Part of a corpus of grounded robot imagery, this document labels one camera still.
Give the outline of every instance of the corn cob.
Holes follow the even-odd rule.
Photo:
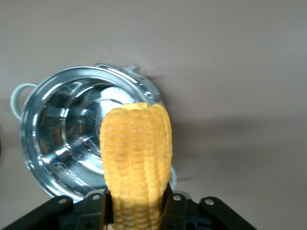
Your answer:
[[[111,110],[101,125],[100,148],[114,229],[158,229],[173,154],[166,109],[134,103]]]

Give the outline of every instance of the stainless steel pot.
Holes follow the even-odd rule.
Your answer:
[[[106,188],[99,148],[106,113],[125,103],[163,103],[158,89],[136,70],[106,64],[73,67],[14,90],[11,108],[20,119],[25,163],[48,194],[77,202]],[[21,110],[19,97],[26,87],[35,88]],[[172,168],[173,189],[176,182]]]

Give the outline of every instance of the yellow corn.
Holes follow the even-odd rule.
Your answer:
[[[111,110],[101,125],[100,148],[113,228],[158,229],[173,154],[166,109],[134,103]]]

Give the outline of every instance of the gray table surface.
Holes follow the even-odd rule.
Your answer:
[[[306,229],[306,61],[302,0],[0,1],[0,228],[50,199],[25,166],[12,91],[100,62],[137,64],[161,91],[177,190],[257,229]]]

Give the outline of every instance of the pot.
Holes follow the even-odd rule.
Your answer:
[[[66,195],[78,202],[92,190],[106,189],[99,129],[111,109],[125,103],[163,104],[158,89],[137,70],[135,65],[72,67],[14,90],[11,109],[20,120],[26,166],[52,197]],[[19,97],[27,87],[34,89],[20,109]],[[172,189],[176,182],[172,167]]]

